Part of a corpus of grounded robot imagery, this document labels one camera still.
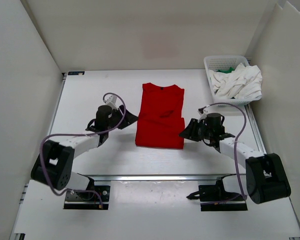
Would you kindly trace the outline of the red t-shirt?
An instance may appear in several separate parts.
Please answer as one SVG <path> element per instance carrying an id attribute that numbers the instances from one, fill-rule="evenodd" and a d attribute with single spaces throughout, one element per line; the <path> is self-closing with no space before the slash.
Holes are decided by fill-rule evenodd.
<path id="1" fill-rule="evenodd" d="M 177 85 L 142 85 L 135 144 L 139 147 L 179 149 L 184 139 L 179 134 L 185 129 L 182 117 L 185 90 Z"/>

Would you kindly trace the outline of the white t-shirt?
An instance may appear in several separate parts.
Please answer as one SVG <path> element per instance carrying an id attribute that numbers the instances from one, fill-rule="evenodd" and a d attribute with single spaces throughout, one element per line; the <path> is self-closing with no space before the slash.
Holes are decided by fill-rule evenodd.
<path id="1" fill-rule="evenodd" d="M 212 90 L 219 99 L 255 99 L 262 96 L 262 73 L 258 66 L 240 63 L 230 73 L 208 70 Z"/>

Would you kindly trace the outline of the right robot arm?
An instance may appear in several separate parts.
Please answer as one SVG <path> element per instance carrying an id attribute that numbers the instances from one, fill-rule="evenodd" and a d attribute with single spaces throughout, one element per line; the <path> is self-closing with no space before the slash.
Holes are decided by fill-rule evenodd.
<path id="1" fill-rule="evenodd" d="M 280 156 L 262 153 L 239 142 L 233 134 L 225 131 L 224 120 L 220 113 L 208 113 L 201 119 L 192 118 L 179 136 L 194 142 L 202 141 L 245 168 L 247 194 L 254 203 L 289 197 L 291 186 Z"/>

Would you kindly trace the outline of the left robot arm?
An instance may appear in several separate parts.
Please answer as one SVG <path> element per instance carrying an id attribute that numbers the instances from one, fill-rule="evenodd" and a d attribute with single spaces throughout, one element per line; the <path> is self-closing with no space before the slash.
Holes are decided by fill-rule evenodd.
<path id="1" fill-rule="evenodd" d="M 53 190 L 73 190 L 83 200 L 90 200 L 95 194 L 93 179 L 72 171 L 74 159 L 100 147 L 108 139 L 111 130 L 122 130 L 137 120 L 138 117 L 123 105 L 99 106 L 84 133 L 63 142 L 44 141 L 30 177 Z"/>

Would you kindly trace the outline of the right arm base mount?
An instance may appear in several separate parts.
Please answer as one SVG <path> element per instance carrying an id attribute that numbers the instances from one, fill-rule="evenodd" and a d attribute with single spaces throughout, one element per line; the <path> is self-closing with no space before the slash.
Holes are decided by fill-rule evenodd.
<path id="1" fill-rule="evenodd" d="M 214 184 L 201 184 L 197 191 L 190 193 L 186 198 L 191 201 L 199 200 L 201 212 L 247 211 L 248 207 L 243 197 L 239 193 L 225 189 L 224 179 L 234 175 L 218 176 Z"/>

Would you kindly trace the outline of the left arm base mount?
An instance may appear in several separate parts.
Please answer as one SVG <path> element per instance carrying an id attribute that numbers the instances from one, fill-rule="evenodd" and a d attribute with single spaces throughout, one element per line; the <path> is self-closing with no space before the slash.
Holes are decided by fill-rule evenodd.
<path id="1" fill-rule="evenodd" d="M 94 182 L 94 191 L 101 198 L 92 192 L 67 192 L 64 199 L 63 208 L 65 210 L 108 210 L 110 202 L 111 184 L 110 182 Z"/>

